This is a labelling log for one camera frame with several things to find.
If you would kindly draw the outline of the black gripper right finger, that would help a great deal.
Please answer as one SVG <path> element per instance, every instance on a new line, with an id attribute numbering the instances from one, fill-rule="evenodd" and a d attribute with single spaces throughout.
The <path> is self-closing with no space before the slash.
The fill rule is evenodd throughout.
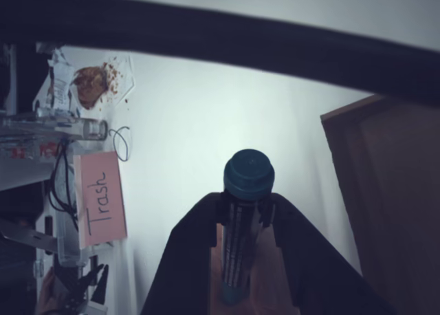
<path id="1" fill-rule="evenodd" d="M 278 193 L 261 196 L 264 227 L 281 249 L 289 295 L 301 314 L 394 314 L 320 231 Z"/>

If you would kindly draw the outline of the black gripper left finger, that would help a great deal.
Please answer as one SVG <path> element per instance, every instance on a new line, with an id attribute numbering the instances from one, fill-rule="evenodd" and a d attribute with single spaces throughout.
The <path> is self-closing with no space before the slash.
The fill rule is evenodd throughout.
<path id="1" fill-rule="evenodd" d="M 171 230 L 141 314 L 208 314 L 210 249 L 220 193 L 200 199 Z"/>

